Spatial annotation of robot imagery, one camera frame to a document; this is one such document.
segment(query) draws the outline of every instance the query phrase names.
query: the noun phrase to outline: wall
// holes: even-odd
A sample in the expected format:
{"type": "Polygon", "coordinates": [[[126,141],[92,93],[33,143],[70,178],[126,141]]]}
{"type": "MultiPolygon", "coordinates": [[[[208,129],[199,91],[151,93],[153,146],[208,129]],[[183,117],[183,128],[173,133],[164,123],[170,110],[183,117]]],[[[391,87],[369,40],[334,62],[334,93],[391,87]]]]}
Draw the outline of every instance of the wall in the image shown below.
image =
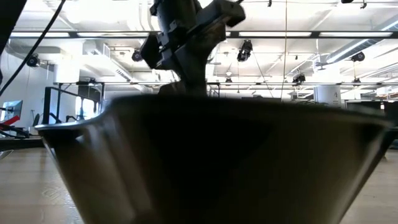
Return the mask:
{"type": "MultiPolygon", "coordinates": [[[[15,72],[17,67],[22,63],[20,58],[17,58],[6,51],[1,55],[0,69],[4,75],[3,84],[5,84],[9,77],[15,72]]],[[[14,125],[17,127],[28,128],[32,126],[33,115],[43,113],[44,105],[44,88],[46,86],[53,86],[53,72],[44,68],[30,68],[25,66],[18,74],[16,79],[8,86],[7,90],[0,96],[0,105],[5,101],[23,100],[21,120],[14,125]]],[[[70,88],[68,91],[75,91],[77,88],[70,88]]],[[[51,112],[56,112],[57,97],[56,92],[52,92],[52,108],[51,112]]],[[[62,120],[65,119],[66,114],[75,115],[75,98],[71,96],[62,96],[61,113],[62,120]]]]}

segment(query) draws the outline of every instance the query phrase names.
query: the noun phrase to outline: ceiling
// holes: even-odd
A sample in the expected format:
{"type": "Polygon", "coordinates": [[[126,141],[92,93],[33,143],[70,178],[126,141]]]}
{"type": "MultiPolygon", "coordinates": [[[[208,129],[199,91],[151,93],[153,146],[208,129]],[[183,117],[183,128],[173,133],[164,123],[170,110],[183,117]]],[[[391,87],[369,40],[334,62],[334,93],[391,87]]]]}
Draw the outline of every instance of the ceiling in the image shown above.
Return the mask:
{"type": "MultiPolygon", "coordinates": [[[[202,6],[211,2],[211,0],[199,1],[202,6]]],[[[362,1],[359,0],[344,5],[339,2],[340,0],[288,0],[286,4],[285,0],[273,0],[272,6],[267,7],[268,1],[245,0],[241,5],[246,11],[246,20],[232,30],[285,30],[287,28],[287,30],[364,31],[374,30],[378,25],[398,15],[398,0],[367,1],[368,6],[365,9],[360,9],[362,1]]],[[[28,0],[16,25],[16,31],[42,31],[58,4],[59,1],[28,0]]],[[[53,25],[52,31],[159,30],[157,18],[151,17],[149,14],[152,4],[153,0],[67,1],[53,25]]],[[[18,46],[29,46],[34,43],[34,40],[13,41],[18,46]]],[[[57,46],[68,52],[70,45],[77,44],[79,41],[44,40],[42,45],[57,46]]],[[[216,65],[208,65],[206,77],[211,82],[223,82],[227,77],[226,72],[231,72],[234,82],[282,82],[284,75],[287,75],[287,80],[291,82],[292,76],[296,75],[298,71],[289,72],[302,64],[300,72],[307,76],[308,82],[324,82],[325,77],[313,75],[313,61],[318,60],[315,55],[328,55],[351,41],[349,39],[252,39],[254,50],[251,57],[246,62],[238,63],[236,56],[243,40],[227,39],[217,46],[217,53],[212,61],[216,65]]],[[[145,62],[131,60],[134,49],[139,48],[143,40],[102,39],[95,42],[97,46],[106,44],[111,50],[111,58],[115,59],[123,69],[138,80],[168,82],[173,79],[170,72],[160,73],[159,76],[159,73],[152,72],[145,62]]],[[[350,60],[333,64],[333,68],[338,68],[340,72],[333,73],[332,79],[337,82],[350,82],[353,80],[354,74],[370,76],[372,72],[396,63],[398,57],[396,48],[398,48],[398,40],[394,39],[383,40],[366,48],[363,50],[366,55],[365,61],[357,62],[355,69],[350,60]]],[[[94,66],[90,62],[87,63],[89,67],[94,66]]],[[[97,75],[97,78],[106,76],[98,74],[98,70],[100,69],[91,71],[94,73],[93,75],[97,75]]],[[[391,80],[394,81],[391,78],[395,77],[396,72],[398,72],[398,67],[361,81],[382,82],[389,79],[391,82],[391,80]]]]}

